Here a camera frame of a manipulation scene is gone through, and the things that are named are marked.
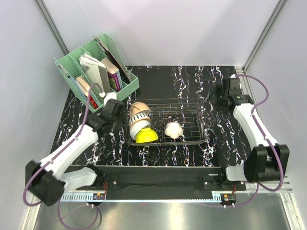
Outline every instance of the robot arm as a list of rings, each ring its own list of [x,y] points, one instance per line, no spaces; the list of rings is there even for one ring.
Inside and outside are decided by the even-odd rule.
[[[109,99],[100,115],[89,114],[82,132],[81,127],[53,153],[42,159],[39,163],[30,161],[25,168],[25,182],[47,162],[51,162],[31,183],[29,191],[37,196],[47,206],[56,203],[64,192],[80,188],[82,186],[94,185],[99,188],[103,185],[104,173],[95,166],[87,166],[81,170],[67,172],[71,163],[83,153],[90,145],[95,143],[105,133],[113,128],[126,124],[124,103]],[[68,147],[67,143],[75,139]],[[66,148],[54,161],[52,158]]]
[[[242,95],[239,78],[223,80],[223,85],[215,89],[215,104],[224,111],[231,112],[242,126],[252,150],[244,165],[228,166],[225,169],[228,181],[264,182],[280,179],[277,160],[268,144],[269,140],[275,148],[283,174],[285,173],[289,149],[279,145],[277,140],[268,132],[256,111],[252,113],[254,102],[249,95]]]

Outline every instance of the black table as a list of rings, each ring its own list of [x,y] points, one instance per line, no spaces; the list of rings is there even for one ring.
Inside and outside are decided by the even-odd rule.
[[[206,98],[210,88],[236,73],[234,67],[128,66],[138,76],[140,88],[127,100]],[[250,152],[248,140],[232,115],[204,104],[209,138],[201,145],[130,146],[124,129],[114,130],[84,151],[73,165],[226,166],[242,164]],[[52,151],[81,124],[85,106],[70,91]]]

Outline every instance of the metal floor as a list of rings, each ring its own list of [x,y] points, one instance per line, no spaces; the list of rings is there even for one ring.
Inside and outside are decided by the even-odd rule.
[[[237,194],[237,204],[248,200],[247,194]],[[61,215],[81,203],[61,203]],[[96,230],[289,230],[289,224],[279,194],[260,193],[249,205],[236,208],[204,207],[201,204],[177,203],[104,203],[99,206],[102,221]],[[64,219],[72,228],[91,224],[95,210],[82,207]],[[35,230],[65,230],[58,221],[57,205],[40,208]]]

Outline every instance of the wire basket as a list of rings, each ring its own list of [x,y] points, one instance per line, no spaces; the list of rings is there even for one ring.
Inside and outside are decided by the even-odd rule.
[[[126,141],[133,146],[164,146],[164,145],[199,145],[206,141],[207,126],[204,109],[198,98],[189,99],[152,99],[135,100],[129,103],[143,102],[151,112],[151,128],[156,131],[159,139],[149,143],[136,143],[126,129]],[[183,127],[183,137],[172,139],[165,134],[165,127],[170,122],[178,122]]]

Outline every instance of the green desk organizer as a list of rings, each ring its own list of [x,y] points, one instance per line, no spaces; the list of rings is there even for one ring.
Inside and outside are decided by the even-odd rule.
[[[128,71],[121,59],[121,56],[119,54],[118,48],[114,42],[114,40],[108,36],[107,34],[102,34],[100,36],[98,36],[98,38],[104,43],[104,45],[110,50],[110,52],[113,54],[113,56],[116,58],[116,60],[119,62],[120,66],[123,68],[123,70],[126,72],[126,74],[128,75],[128,77],[130,79],[133,79],[132,82],[122,82],[124,88],[117,92],[117,99],[120,101],[123,101],[126,97],[128,97],[131,93],[133,93],[134,91],[136,91],[140,85],[139,85],[139,79],[137,78],[137,76],[135,76],[134,74],[132,74],[130,71]],[[96,41],[92,40],[88,43],[86,43],[85,45],[81,46],[80,48],[72,51],[71,53],[69,53],[68,55],[62,57],[61,59],[58,60],[58,62],[63,66],[63,68],[75,79],[76,77],[79,77],[81,75],[83,75],[85,77],[85,80],[87,82],[89,82],[90,84],[93,84],[93,82],[89,81],[89,78],[87,77],[87,74],[85,74],[81,67],[80,67],[80,62],[79,62],[79,57],[84,54],[84,53],[88,53],[89,55],[91,55],[92,57],[98,59],[99,61],[101,61],[102,59],[106,58],[105,53],[103,52],[103,50],[100,48],[100,46],[97,44]],[[70,79],[68,78],[67,74],[59,68],[59,66],[56,64],[56,66],[58,67],[59,71],[61,72],[61,74],[63,75],[65,81],[68,83],[70,89],[72,90],[72,92],[75,94],[75,96],[83,103],[86,105],[86,100],[84,99],[84,97],[79,93],[78,89],[76,88],[76,86],[72,83],[72,81],[70,81]],[[94,92],[93,98],[97,98],[100,102],[100,105],[98,105],[99,107],[97,109],[94,109],[91,105],[90,105],[90,110],[91,112],[95,113],[98,112],[101,108],[104,107],[104,101],[103,99],[97,94],[97,92]]]

